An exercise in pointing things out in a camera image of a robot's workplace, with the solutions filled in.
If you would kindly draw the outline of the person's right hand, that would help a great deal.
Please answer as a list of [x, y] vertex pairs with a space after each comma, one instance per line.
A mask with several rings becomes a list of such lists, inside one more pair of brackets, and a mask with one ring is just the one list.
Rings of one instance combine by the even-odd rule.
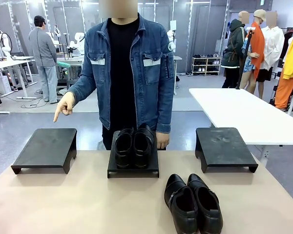
[[57, 108], [54, 113], [53, 122], [56, 122], [58, 120], [60, 113], [62, 113], [65, 116], [72, 114], [74, 102], [74, 94], [72, 92], [66, 92], [57, 105]]

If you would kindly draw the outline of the person's left hand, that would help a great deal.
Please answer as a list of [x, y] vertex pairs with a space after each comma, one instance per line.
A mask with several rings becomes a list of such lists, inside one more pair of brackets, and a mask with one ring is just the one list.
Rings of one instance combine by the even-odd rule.
[[156, 132], [157, 149], [164, 150], [169, 145], [169, 133]]

